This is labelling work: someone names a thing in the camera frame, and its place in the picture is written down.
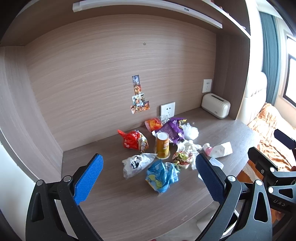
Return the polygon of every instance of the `curtain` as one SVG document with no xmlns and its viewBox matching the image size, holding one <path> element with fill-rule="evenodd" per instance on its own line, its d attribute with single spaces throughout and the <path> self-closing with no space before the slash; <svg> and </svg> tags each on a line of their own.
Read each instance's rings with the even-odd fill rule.
<svg viewBox="0 0 296 241">
<path fill-rule="evenodd" d="M 274 105 L 279 90 L 279 43 L 276 33 L 275 17 L 260 13 L 263 32 L 263 67 L 267 77 L 266 102 Z"/>
</svg>

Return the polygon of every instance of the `bed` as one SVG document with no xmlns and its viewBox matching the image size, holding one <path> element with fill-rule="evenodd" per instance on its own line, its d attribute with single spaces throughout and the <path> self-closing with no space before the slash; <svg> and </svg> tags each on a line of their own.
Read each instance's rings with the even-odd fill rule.
<svg viewBox="0 0 296 241">
<path fill-rule="evenodd" d="M 274 138 L 274 130 L 279 129 L 289 137 L 296 139 L 296 129 L 285 121 L 279 111 L 271 104 L 265 103 L 267 79 L 263 72 L 257 72 L 248 77 L 248 83 L 241 110 L 238 116 L 243 123 L 260 135 L 257 149 L 267 156 L 279 171 L 291 171 L 296 161 L 291 150 Z M 263 179 L 252 161 L 244 166 L 237 176 L 241 182 L 252 183 Z M 281 219 L 280 213 L 271 210 L 272 222 Z"/>
<path fill-rule="evenodd" d="M 279 171 L 291 171 L 291 167 L 296 166 L 292 151 L 274 138 L 274 130 L 279 129 L 286 135 L 296 139 L 296 128 L 293 128 L 285 121 L 274 106 L 265 103 L 255 119 L 248 124 L 248 127 L 259 133 L 260 142 L 257 149 L 277 165 Z M 237 179 L 241 182 L 252 183 L 256 179 L 262 180 L 263 176 L 257 171 L 255 165 L 248 160 Z M 271 214 L 273 223 L 282 217 L 275 210 L 271 210 Z"/>
</svg>

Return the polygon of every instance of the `orange can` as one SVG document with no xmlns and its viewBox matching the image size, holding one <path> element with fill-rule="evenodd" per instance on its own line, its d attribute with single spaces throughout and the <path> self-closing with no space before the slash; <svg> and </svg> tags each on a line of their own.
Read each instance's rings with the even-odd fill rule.
<svg viewBox="0 0 296 241">
<path fill-rule="evenodd" d="M 160 159 L 165 159 L 169 155 L 169 135 L 166 132 L 159 132 L 156 138 L 156 153 Z"/>
</svg>

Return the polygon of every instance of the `orange blanket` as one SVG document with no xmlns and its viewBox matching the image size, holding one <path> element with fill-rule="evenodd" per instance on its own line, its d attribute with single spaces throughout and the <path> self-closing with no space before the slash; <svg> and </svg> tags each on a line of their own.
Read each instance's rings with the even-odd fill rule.
<svg viewBox="0 0 296 241">
<path fill-rule="evenodd" d="M 257 149 L 268 157 L 278 167 L 279 171 L 287 172 L 291 170 L 292 166 L 296 166 L 292 151 L 274 138 L 274 130 L 279 129 L 286 135 L 296 139 L 296 128 L 293 128 L 285 121 L 274 106 L 266 103 L 248 126 L 260 135 Z M 262 178 L 263 176 L 250 160 L 237 176 L 240 182 L 245 183 L 252 183 L 255 179 L 262 180 Z M 272 221 L 274 222 L 275 219 L 276 214 L 272 210 Z"/>
</svg>

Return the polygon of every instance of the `white toaster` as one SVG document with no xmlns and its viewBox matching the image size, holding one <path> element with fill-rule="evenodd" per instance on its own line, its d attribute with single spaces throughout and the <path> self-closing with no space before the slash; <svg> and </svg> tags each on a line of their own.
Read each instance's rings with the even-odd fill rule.
<svg viewBox="0 0 296 241">
<path fill-rule="evenodd" d="M 202 108 L 219 119 L 228 116 L 230 103 L 223 98 L 209 93 L 202 98 Z"/>
</svg>

